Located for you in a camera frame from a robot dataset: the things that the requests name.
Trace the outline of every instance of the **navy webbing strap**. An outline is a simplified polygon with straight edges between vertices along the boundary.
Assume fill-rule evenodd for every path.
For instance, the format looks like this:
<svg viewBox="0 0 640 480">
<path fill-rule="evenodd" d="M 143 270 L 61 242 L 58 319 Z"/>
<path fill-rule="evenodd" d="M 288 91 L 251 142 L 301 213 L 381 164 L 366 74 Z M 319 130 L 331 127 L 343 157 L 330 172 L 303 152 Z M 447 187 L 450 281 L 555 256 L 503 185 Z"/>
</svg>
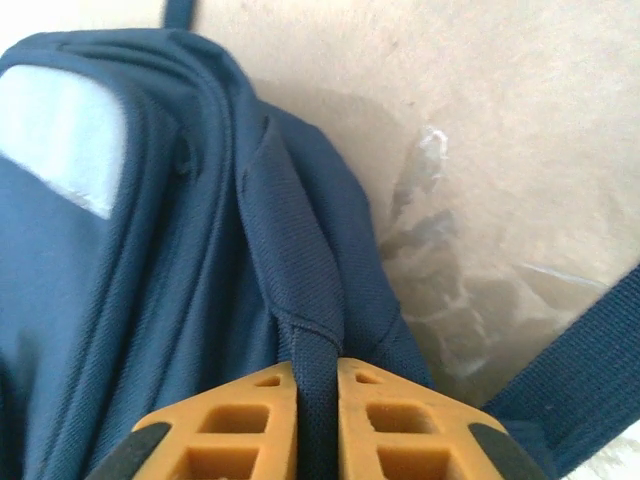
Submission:
<svg viewBox="0 0 640 480">
<path fill-rule="evenodd" d="M 164 10 L 164 28 L 189 30 L 193 20 L 194 0 L 167 0 Z"/>
<path fill-rule="evenodd" d="M 540 424 L 561 476 L 640 418 L 640 266 L 485 410 Z"/>
</svg>

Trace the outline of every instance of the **reflective patch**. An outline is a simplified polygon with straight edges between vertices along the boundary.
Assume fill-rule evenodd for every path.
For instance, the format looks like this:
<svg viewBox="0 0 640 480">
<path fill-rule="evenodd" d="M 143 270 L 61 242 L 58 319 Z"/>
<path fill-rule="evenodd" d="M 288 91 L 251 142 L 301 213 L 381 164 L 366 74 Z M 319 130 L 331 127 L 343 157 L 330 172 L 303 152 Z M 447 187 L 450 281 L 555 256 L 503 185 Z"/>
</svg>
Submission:
<svg viewBox="0 0 640 480">
<path fill-rule="evenodd" d="M 124 110 L 98 82 L 30 65 L 0 77 L 0 154 L 102 218 L 113 209 L 125 148 Z"/>
</svg>

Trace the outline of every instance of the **plastic wrap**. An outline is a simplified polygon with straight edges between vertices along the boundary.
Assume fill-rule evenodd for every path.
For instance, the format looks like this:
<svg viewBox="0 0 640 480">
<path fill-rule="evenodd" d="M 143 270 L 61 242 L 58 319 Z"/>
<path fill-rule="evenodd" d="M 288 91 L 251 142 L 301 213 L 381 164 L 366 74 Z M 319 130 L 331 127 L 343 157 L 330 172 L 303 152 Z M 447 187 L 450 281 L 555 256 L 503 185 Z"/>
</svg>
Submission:
<svg viewBox="0 0 640 480">
<path fill-rule="evenodd" d="M 395 183 L 380 252 L 438 386 L 480 405 L 557 337 L 607 285 L 509 254 L 469 248 L 447 183 L 448 137 L 426 126 Z M 539 238 L 530 238 L 537 242 Z"/>
</svg>

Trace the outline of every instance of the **blue fabric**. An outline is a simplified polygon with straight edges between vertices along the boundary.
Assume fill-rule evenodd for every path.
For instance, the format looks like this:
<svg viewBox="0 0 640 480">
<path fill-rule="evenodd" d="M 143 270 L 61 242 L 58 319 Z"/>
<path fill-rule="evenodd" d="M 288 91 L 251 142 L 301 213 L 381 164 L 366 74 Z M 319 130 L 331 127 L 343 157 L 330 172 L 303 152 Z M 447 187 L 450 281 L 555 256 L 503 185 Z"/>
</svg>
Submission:
<svg viewBox="0 0 640 480">
<path fill-rule="evenodd" d="M 165 28 L 191 28 L 194 0 L 167 0 L 164 10 Z"/>
<path fill-rule="evenodd" d="M 640 418 L 639 353 L 636 267 L 485 410 L 502 419 L 539 425 L 558 474 L 567 475 Z"/>
<path fill-rule="evenodd" d="M 36 35 L 0 74 L 24 63 L 107 86 L 129 135 L 108 220 L 0 158 L 0 471 L 83 478 L 146 413 L 292 359 L 298 478 L 337 478 L 339 355 L 431 385 L 340 156 L 186 31 Z"/>
</svg>

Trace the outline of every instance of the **backpack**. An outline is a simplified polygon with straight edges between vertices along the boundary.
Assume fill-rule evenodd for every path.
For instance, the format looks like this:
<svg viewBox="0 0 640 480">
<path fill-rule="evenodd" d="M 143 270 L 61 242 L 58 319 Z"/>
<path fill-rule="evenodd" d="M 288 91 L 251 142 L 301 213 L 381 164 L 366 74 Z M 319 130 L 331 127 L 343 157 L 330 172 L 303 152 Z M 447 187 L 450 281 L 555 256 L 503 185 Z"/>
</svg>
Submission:
<svg viewBox="0 0 640 480">
<path fill-rule="evenodd" d="M 435 388 L 357 180 L 192 8 L 0 59 L 0 478 L 81 479 L 148 412 L 284 360 L 297 478 L 338 478 L 338 357 Z M 550 478 L 640 417 L 638 292 L 640 269 L 484 407 Z"/>
</svg>

